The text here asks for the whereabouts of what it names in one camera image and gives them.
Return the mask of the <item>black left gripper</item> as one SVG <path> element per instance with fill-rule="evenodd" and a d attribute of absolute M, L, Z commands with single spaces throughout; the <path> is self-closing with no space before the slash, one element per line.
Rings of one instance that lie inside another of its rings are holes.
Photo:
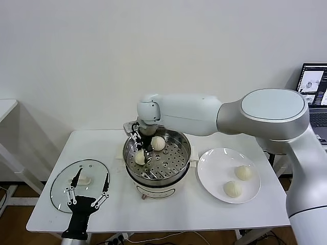
<path fill-rule="evenodd" d="M 106 174 L 102 194 L 96 199 L 93 197 L 76 196 L 75 189 L 83 168 L 80 168 L 73 177 L 71 185 L 65 189 L 67 205 L 72 211 L 68 228 L 62 233 L 62 238 L 87 239 L 89 217 L 98 211 L 99 207 L 109 198 L 110 174 Z"/>

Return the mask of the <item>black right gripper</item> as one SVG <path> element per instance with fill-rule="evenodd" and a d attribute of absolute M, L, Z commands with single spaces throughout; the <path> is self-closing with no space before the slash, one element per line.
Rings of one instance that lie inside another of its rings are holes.
<path fill-rule="evenodd" d="M 143 149 L 144 153 L 144 163 L 148 164 L 152 159 L 153 147 L 151 145 L 152 135 L 144 135 L 143 133 L 134 132 L 132 133 L 132 138 L 135 141 L 137 150 Z"/>

